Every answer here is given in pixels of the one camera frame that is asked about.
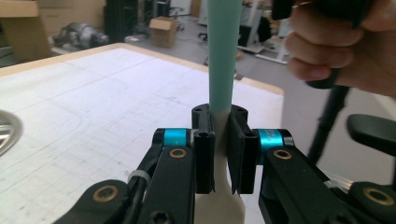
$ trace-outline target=black plastic bracket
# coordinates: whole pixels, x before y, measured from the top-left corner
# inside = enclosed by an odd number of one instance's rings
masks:
[[[198,105],[191,111],[193,148],[196,159],[196,187],[198,194],[215,190],[213,177],[215,131],[209,105]]]

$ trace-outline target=black metal mount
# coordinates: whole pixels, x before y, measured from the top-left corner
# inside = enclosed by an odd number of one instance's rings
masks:
[[[128,183],[92,185],[55,223],[193,223],[195,193],[214,190],[215,133],[208,105],[192,111],[193,129],[158,129]],[[267,224],[392,223],[396,193],[360,182],[344,193],[294,145],[286,130],[248,127],[248,112],[233,105],[228,165],[233,193],[254,190],[263,165],[259,206]]]

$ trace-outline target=finger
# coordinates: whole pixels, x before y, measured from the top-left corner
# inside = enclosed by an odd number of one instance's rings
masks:
[[[289,60],[288,68],[297,78],[305,81],[322,80],[330,76],[328,67],[304,63],[296,58]]]
[[[311,4],[295,8],[290,25],[304,39],[317,45],[345,47],[363,36],[362,29],[351,29],[351,21],[327,17]]]
[[[396,1],[372,1],[362,27],[370,31],[396,30]]]
[[[285,47],[294,58],[314,65],[341,68],[353,59],[351,49],[313,45],[296,33],[291,33],[286,38]]]

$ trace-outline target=brass screw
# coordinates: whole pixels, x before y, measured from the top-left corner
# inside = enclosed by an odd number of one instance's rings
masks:
[[[183,158],[187,155],[187,151],[182,148],[175,148],[169,152],[169,156],[175,159]]]
[[[385,206],[391,206],[395,204],[395,201],[392,197],[390,197],[386,192],[374,189],[374,188],[365,188],[363,189],[364,195],[375,203],[379,203]]]
[[[291,154],[288,151],[279,149],[274,151],[274,156],[280,158],[281,160],[290,160]]]
[[[116,186],[106,185],[96,190],[93,199],[98,203],[107,203],[113,200],[117,194],[119,194],[119,189]]]

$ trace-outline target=cable tie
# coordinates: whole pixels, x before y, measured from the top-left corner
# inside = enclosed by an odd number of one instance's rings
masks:
[[[131,172],[130,175],[128,175],[128,182],[132,179],[132,177],[134,176],[139,176],[142,177],[146,180],[147,185],[149,184],[149,182],[151,181],[151,177],[149,176],[149,174],[144,171],[144,170],[134,170]]]

